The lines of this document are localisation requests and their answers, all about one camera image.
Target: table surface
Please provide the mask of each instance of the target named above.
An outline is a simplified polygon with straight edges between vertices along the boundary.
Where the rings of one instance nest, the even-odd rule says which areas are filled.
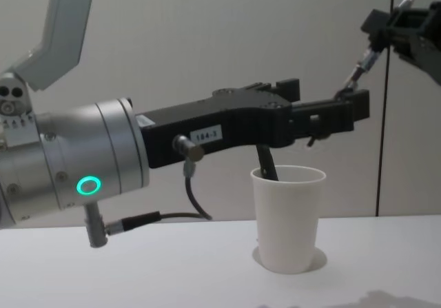
[[[441,216],[322,219],[327,264],[274,274],[254,221],[0,231],[0,307],[441,307]]]

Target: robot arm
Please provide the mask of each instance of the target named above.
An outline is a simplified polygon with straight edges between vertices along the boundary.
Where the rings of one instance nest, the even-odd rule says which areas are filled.
[[[105,229],[125,231],[145,217],[105,227],[97,203],[148,186],[150,168],[240,145],[260,146],[259,159],[268,161],[265,146],[305,137],[312,144],[369,117],[368,91],[346,86],[332,99],[294,103],[300,99],[295,79],[218,90],[138,115],[127,99],[34,115],[28,87],[44,90],[78,63],[90,4],[50,0],[42,44],[0,76],[0,228],[84,206],[91,246],[101,247]]]
[[[358,79],[370,71],[384,49],[392,47],[399,57],[429,74],[441,85],[441,3],[428,9],[411,8],[415,0],[403,0],[392,12],[373,10],[361,30],[371,45],[345,83],[356,88]]]

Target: white wall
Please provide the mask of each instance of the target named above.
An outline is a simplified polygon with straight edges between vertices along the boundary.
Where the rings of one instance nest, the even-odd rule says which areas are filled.
[[[432,1],[439,0],[416,0],[414,7]],[[441,87],[393,54],[380,215],[441,213],[440,105]]]
[[[0,0],[0,68],[34,46],[48,0]],[[334,95],[367,46],[359,27],[390,0],[94,0],[81,64],[47,92],[33,95],[37,112],[129,96],[137,112],[208,97],[219,88],[297,77],[302,99]],[[371,118],[356,131],[274,151],[279,164],[328,174],[323,216],[375,214],[385,59],[363,85]],[[249,171],[252,147],[206,156],[194,191],[215,219],[254,217]],[[102,202],[106,220],[140,212],[191,210],[182,165],[151,171],[147,189]],[[80,209],[25,226],[81,224]]]

